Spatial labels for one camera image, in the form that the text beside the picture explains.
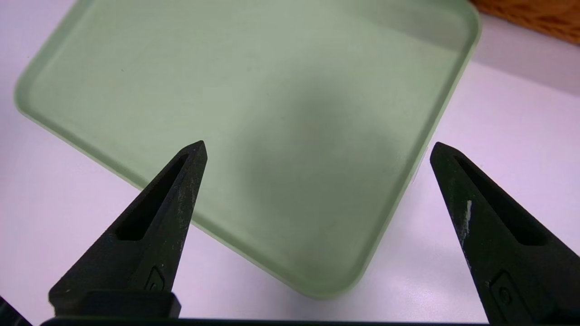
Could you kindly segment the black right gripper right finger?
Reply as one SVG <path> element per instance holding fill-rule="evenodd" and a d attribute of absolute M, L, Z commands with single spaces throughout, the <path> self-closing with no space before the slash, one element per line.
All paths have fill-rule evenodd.
<path fill-rule="evenodd" d="M 459 150 L 430 164 L 489 323 L 578 324 L 578 254 Z"/>

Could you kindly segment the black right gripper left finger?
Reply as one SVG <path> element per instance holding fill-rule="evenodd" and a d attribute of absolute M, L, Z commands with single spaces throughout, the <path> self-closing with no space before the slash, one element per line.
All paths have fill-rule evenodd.
<path fill-rule="evenodd" d="M 208 160 L 182 148 L 49 291 L 58 317 L 177 317 L 172 287 Z"/>

